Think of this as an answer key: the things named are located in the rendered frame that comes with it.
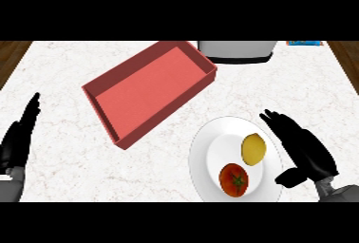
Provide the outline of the blue packet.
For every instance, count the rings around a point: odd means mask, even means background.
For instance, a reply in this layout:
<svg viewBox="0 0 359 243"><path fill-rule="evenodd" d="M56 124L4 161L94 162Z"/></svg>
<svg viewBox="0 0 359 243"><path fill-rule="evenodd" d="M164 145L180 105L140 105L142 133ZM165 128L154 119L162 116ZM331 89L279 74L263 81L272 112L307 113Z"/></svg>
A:
<svg viewBox="0 0 359 243"><path fill-rule="evenodd" d="M287 41L288 46L323 46L322 41Z"/></svg>

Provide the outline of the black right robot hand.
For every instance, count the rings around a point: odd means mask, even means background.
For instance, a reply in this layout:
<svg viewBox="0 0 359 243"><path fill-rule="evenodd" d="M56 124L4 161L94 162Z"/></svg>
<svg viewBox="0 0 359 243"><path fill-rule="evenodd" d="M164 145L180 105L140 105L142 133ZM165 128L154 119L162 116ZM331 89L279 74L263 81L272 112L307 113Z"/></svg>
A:
<svg viewBox="0 0 359 243"><path fill-rule="evenodd" d="M260 118L294 163L294 167L275 178L275 182L292 188L307 179L318 182L334 177L338 174L335 160L315 134L285 114L264 110Z"/></svg>

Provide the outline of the red tomato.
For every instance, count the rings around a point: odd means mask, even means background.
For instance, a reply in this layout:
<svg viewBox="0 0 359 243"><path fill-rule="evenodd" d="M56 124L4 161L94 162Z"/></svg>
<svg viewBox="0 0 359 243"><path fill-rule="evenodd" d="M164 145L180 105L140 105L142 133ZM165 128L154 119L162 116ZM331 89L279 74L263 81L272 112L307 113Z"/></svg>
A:
<svg viewBox="0 0 359 243"><path fill-rule="evenodd" d="M248 175L242 167L229 163L219 174L220 187L232 197L241 197L248 188Z"/></svg>

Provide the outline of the white plate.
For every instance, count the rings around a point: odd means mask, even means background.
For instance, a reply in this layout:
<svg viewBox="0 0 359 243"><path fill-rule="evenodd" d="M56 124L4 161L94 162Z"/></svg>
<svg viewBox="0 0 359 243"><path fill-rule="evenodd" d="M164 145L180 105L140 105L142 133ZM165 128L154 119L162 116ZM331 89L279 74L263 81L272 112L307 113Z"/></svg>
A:
<svg viewBox="0 0 359 243"><path fill-rule="evenodd" d="M248 166L241 157L241 144L254 133L263 138L266 153L260 163ZM220 171L229 163L239 165L248 175L248 187L241 197L229 196L220 186ZM276 201L281 197L282 186L275 178L282 173L282 163L273 142L261 129L238 117L217 118L202 126L192 141L189 171L204 201Z"/></svg>

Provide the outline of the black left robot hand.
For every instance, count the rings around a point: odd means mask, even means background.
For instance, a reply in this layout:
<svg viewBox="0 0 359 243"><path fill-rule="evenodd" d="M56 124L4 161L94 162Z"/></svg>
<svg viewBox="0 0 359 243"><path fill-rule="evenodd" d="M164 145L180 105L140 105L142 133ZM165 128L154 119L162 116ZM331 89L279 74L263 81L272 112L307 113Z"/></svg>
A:
<svg viewBox="0 0 359 243"><path fill-rule="evenodd" d="M28 160L31 135L40 114L40 93L31 98L21 120L15 121L0 142L0 174L9 168L24 167Z"/></svg>

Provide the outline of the yellow lemon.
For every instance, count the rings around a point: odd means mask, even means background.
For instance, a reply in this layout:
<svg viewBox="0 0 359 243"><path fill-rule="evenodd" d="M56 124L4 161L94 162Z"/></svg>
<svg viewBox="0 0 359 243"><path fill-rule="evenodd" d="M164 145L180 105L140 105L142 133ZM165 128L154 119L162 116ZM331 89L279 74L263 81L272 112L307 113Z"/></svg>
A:
<svg viewBox="0 0 359 243"><path fill-rule="evenodd" d="M261 136L254 133L245 137L241 144L241 156L247 165L254 166L264 157L266 143Z"/></svg>

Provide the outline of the red cardboard box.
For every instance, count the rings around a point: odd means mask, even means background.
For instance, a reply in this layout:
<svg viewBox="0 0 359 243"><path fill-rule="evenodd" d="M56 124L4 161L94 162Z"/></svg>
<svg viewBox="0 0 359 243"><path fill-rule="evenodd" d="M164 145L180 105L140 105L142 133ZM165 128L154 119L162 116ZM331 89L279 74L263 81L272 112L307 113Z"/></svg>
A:
<svg viewBox="0 0 359 243"><path fill-rule="evenodd" d="M214 81L217 67L186 41L159 41L83 91L114 144L125 149Z"/></svg>

